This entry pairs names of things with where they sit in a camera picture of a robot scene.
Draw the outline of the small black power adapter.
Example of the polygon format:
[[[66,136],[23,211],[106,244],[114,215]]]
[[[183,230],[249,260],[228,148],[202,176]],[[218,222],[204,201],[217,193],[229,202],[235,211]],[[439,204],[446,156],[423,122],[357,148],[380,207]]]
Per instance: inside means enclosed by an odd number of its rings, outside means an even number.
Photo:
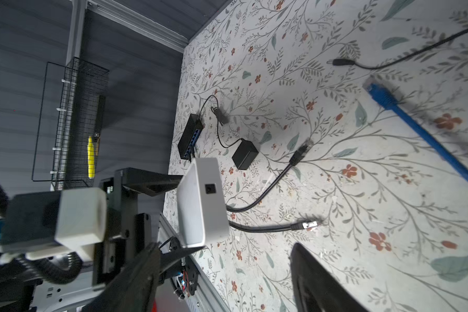
[[[258,149],[251,141],[241,140],[232,160],[238,170],[248,170],[258,153]]]

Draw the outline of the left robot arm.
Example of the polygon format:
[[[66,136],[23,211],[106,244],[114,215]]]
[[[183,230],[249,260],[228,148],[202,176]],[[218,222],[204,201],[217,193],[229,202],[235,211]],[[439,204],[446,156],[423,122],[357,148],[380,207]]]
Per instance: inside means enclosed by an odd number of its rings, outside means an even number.
[[[215,182],[192,162],[183,176],[127,168],[125,187],[150,196],[176,190],[178,207],[201,228],[204,214],[219,197]],[[0,253],[11,254],[23,272],[34,279],[67,284],[81,271],[76,249],[111,240],[107,193],[96,187],[23,194],[9,200],[0,186]],[[154,302],[160,277],[182,258],[200,250],[205,235],[185,229],[185,245],[162,253],[155,243],[126,253],[122,272],[109,275],[104,292],[89,311],[147,311]]]

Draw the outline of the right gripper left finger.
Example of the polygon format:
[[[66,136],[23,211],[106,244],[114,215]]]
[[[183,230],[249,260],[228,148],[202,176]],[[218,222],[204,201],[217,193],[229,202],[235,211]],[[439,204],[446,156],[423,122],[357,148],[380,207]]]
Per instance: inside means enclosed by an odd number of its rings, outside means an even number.
[[[83,311],[149,311],[161,264],[157,243],[149,244]]]

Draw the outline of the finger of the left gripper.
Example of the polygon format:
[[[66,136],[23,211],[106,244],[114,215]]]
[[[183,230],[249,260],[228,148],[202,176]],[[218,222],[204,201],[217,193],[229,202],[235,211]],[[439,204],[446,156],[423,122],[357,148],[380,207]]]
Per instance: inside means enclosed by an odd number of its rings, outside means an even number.
[[[159,247],[158,251],[161,252],[160,273],[163,273],[164,271],[171,268],[179,260],[187,256],[190,256],[191,254],[194,254],[203,249],[204,249],[203,246],[194,247],[194,248],[178,248],[168,253],[162,253],[161,247]]]

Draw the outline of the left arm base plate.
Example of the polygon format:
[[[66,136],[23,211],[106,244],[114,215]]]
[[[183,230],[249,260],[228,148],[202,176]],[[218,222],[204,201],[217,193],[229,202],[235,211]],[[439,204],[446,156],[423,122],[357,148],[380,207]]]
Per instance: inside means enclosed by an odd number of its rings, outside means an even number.
[[[192,254],[202,250],[203,247],[194,248],[192,252],[187,251],[188,254],[177,260],[164,274],[165,280],[171,283],[174,294],[180,300],[195,295],[199,270],[192,259]]]

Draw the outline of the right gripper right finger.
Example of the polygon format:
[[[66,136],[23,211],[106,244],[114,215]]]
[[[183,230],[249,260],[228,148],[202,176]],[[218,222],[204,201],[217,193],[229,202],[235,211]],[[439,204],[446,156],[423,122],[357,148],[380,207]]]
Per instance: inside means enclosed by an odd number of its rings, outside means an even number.
[[[302,244],[292,248],[291,279],[298,311],[366,310]]]

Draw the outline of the white box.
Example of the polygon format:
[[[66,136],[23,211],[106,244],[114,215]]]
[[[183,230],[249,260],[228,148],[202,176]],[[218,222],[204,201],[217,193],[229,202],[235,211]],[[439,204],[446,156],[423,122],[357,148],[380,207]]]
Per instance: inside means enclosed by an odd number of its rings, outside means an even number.
[[[177,188],[179,240],[186,248],[225,240],[230,226],[216,158],[195,158]]]

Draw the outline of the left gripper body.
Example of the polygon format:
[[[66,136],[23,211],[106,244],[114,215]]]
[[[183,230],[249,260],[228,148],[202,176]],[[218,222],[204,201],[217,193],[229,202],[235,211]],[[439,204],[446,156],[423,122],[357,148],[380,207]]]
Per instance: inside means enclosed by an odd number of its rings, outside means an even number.
[[[124,168],[100,182],[107,200],[107,220],[105,238],[94,248],[94,285],[109,284],[152,242],[152,217],[138,211],[138,196],[172,191],[181,179],[180,175]]]

